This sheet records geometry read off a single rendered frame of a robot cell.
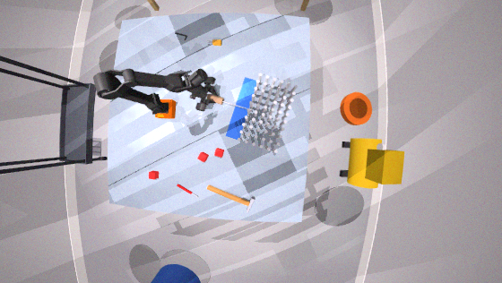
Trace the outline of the blue flat strip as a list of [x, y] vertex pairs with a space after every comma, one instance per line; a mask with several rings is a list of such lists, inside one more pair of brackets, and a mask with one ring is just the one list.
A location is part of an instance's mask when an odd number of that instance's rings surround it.
[[[238, 100], [236, 107], [234, 108], [232, 117], [229, 122], [229, 128], [226, 136], [238, 139], [240, 138], [240, 131], [243, 129], [243, 123], [245, 123], [247, 116], [247, 108], [249, 108], [249, 102], [252, 101], [252, 94], [254, 94], [254, 88], [256, 87], [256, 80], [245, 78], [243, 81], [242, 88], [238, 95]], [[242, 107], [246, 108], [242, 108]]]

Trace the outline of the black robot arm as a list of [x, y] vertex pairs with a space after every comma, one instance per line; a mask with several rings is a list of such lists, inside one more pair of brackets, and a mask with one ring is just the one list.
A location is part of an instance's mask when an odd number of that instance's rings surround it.
[[[124, 76], [124, 82], [119, 81], [116, 75]], [[183, 76], [185, 78], [184, 80], [182, 78]], [[185, 90], [194, 93], [197, 86], [207, 79], [208, 74], [204, 69], [198, 69], [191, 75], [187, 74], [187, 72], [182, 72], [170, 73], [166, 76], [154, 73], [135, 72], [130, 68], [120, 71], [117, 69], [108, 69], [93, 76], [99, 98], [132, 100], [133, 102], [145, 105], [151, 110], [153, 115], [160, 113], [167, 114], [167, 112], [169, 112], [169, 102], [162, 103], [159, 94], [152, 93], [147, 95], [146, 93], [132, 89], [132, 87], [148, 86], [153, 88], [165, 88], [175, 93], [180, 93]]]

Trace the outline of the brown-handled metal rod tool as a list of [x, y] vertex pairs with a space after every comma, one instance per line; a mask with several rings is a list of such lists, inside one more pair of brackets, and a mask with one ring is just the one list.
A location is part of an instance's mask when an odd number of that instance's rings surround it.
[[[216, 102], [216, 103], [218, 103], [218, 104], [221, 104], [221, 105], [223, 104], [223, 102], [225, 102], [225, 103], [227, 103], [227, 104], [230, 104], [230, 103], [228, 103], [228, 102], [224, 101], [224, 98], [219, 97], [219, 96], [213, 96], [213, 95], [211, 95], [211, 94], [208, 94], [207, 99], [209, 99], [209, 100], [211, 100], [211, 101], [214, 101], [214, 102]], [[236, 107], [236, 105], [233, 105], [233, 104], [230, 104], [230, 105], [232, 105], [232, 106], [235, 106], [235, 107]]]

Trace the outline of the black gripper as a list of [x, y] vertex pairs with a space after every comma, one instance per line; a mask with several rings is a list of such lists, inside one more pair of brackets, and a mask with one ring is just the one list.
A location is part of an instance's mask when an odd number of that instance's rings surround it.
[[[195, 109], [196, 110], [199, 110], [199, 111], [205, 111], [205, 108], [206, 108], [206, 105], [208, 105], [209, 103], [215, 103], [214, 101], [211, 101], [209, 99], [206, 100], [206, 97], [207, 97], [207, 93], [208, 91], [213, 95], [213, 96], [218, 96], [217, 93], [215, 92], [215, 89], [214, 89], [214, 85], [215, 84], [215, 81], [216, 81], [216, 78], [214, 77], [208, 77], [208, 79], [204, 82], [204, 87], [202, 84], [200, 84], [199, 86], [197, 86], [197, 89], [194, 93], [191, 93], [191, 94], [194, 94], [194, 95], [197, 95], [199, 98], [201, 98], [201, 101], [200, 103], [196, 103], [196, 106], [195, 106]], [[213, 86], [211, 86], [213, 85]]]

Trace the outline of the hammer with wooden handle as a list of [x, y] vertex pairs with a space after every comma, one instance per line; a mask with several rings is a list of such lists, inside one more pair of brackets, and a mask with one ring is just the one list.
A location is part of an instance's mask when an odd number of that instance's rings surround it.
[[233, 200], [235, 202], [241, 203], [243, 205], [247, 205], [247, 211], [246, 212], [249, 212], [249, 210], [251, 209], [253, 203], [255, 202], [255, 198], [254, 197], [251, 197], [250, 202], [249, 202], [247, 200], [244, 200], [242, 198], [237, 197], [236, 195], [234, 195], [232, 193], [225, 192], [225, 191], [223, 191], [223, 190], [221, 190], [219, 188], [216, 188], [216, 187], [214, 187], [212, 185], [208, 185], [207, 189], [210, 190], [210, 191], [212, 191], [212, 192], [214, 192], [214, 193], [217, 193], [219, 195], [227, 197], [227, 198], [229, 198], [229, 199], [231, 199], [231, 200]]

